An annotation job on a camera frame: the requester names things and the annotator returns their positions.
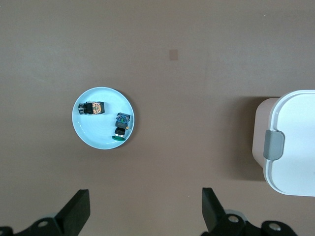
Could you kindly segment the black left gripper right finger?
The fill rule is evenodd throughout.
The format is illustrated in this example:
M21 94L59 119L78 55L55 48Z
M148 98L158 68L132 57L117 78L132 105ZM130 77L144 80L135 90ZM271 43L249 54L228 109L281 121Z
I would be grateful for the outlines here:
M224 209L212 188L202 189L202 215L207 227L203 236L294 236L295 231L279 221L264 221L260 227L236 210Z

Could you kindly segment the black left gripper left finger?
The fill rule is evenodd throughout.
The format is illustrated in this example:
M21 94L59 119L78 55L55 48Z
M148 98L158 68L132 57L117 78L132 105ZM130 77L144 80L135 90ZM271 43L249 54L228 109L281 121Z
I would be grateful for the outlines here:
M35 221L28 228L14 233L9 226L1 226L2 236L77 236L90 216L88 189L80 189L54 216Z

